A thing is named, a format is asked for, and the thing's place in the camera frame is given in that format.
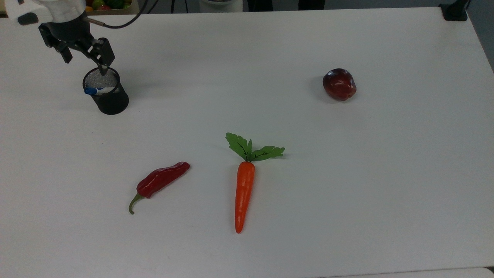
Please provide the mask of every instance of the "green leaf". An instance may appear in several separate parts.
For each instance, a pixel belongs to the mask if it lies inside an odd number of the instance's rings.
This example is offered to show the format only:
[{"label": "green leaf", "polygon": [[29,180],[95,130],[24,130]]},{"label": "green leaf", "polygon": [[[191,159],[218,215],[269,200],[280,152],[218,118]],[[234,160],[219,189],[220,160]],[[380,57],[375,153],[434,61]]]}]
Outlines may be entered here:
[{"label": "green leaf", "polygon": [[247,161],[251,161],[250,160],[251,154],[252,154],[252,140],[249,140],[247,144]]},{"label": "green leaf", "polygon": [[247,143],[247,140],[236,134],[227,133],[226,140],[230,143],[230,149],[241,156],[245,161],[249,161],[250,153],[252,152],[252,140]]},{"label": "green leaf", "polygon": [[255,150],[250,154],[250,161],[266,160],[277,156],[283,156],[285,148],[265,146],[262,149]]}]

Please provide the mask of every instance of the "blue marker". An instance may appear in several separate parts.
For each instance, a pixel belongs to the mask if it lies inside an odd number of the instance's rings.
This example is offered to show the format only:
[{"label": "blue marker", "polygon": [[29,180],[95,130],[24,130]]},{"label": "blue marker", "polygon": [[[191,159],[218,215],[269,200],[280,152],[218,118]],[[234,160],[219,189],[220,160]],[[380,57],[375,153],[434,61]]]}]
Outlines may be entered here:
[{"label": "blue marker", "polygon": [[114,89],[113,87],[110,87],[110,88],[86,88],[86,89],[84,89],[84,93],[101,95],[101,94],[109,93],[113,89]]}]

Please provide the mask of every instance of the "red chili pepper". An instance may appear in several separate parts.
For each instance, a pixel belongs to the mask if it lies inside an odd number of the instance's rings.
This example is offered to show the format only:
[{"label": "red chili pepper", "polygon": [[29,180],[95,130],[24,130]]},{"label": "red chili pepper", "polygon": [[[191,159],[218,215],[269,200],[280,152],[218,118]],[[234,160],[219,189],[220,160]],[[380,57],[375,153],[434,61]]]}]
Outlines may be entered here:
[{"label": "red chili pepper", "polygon": [[130,214],[134,214],[132,211],[132,205],[143,198],[151,198],[151,196],[162,189],[163,187],[176,180],[190,168],[190,164],[187,162],[178,162],[177,164],[167,167],[159,168],[152,171],[145,179],[143,179],[137,185],[137,194],[128,206]]}]

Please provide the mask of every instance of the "orange carrot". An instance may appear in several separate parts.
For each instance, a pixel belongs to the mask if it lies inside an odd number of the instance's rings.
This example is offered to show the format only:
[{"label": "orange carrot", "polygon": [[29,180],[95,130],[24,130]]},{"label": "orange carrot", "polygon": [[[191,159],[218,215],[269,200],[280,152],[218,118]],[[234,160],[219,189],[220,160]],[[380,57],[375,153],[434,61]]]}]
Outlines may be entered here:
[{"label": "orange carrot", "polygon": [[232,133],[227,133],[226,139],[230,143],[230,149],[245,160],[240,163],[237,171],[237,193],[235,195],[235,231],[241,233],[246,220],[252,185],[254,184],[255,167],[251,162],[283,156],[285,148],[265,146],[259,150],[252,151],[252,140],[247,142],[241,136]]},{"label": "orange carrot", "polygon": [[235,231],[241,233],[246,220],[252,185],[254,184],[254,164],[244,161],[237,171],[237,193],[235,195]]}]

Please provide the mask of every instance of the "green stem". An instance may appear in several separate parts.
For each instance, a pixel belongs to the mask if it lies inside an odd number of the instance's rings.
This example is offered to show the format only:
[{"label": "green stem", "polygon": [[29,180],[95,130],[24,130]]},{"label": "green stem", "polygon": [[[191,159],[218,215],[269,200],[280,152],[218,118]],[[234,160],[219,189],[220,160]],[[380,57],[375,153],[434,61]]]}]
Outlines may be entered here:
[{"label": "green stem", "polygon": [[130,202],[130,205],[128,206],[128,211],[130,212],[130,214],[134,214],[134,211],[132,210],[132,205],[134,205],[134,203],[140,199],[144,199],[144,197],[139,195],[138,193],[135,195],[134,199]]}]

